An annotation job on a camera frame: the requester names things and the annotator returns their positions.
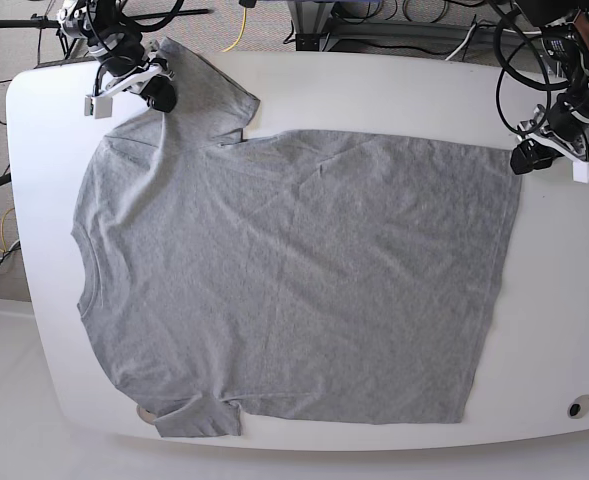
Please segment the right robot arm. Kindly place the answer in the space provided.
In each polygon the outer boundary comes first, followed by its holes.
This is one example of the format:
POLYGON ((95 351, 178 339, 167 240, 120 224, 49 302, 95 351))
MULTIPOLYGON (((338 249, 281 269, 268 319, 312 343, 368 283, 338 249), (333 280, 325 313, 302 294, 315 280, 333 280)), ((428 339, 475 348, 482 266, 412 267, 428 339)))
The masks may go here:
POLYGON ((182 6, 177 1, 160 21, 143 25, 122 13, 115 1, 63 3, 57 14, 61 31, 69 38, 84 39, 89 55, 99 62, 91 93, 84 101, 86 116, 111 117, 113 97, 121 92, 139 96, 160 112, 174 109, 174 72, 159 54, 159 44, 144 44, 143 35, 167 26, 182 6))

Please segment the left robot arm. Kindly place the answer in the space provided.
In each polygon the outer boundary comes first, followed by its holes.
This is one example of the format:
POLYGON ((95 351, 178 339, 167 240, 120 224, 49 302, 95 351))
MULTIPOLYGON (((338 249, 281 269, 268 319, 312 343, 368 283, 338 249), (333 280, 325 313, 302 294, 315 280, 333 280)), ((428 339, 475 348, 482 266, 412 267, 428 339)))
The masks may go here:
POLYGON ((589 1, 517 1, 499 16, 493 50, 501 71, 497 112, 519 140, 511 154, 514 174, 524 175, 565 158, 573 180, 589 182, 589 1), (500 97, 504 76, 545 94, 533 117, 512 126, 500 97))

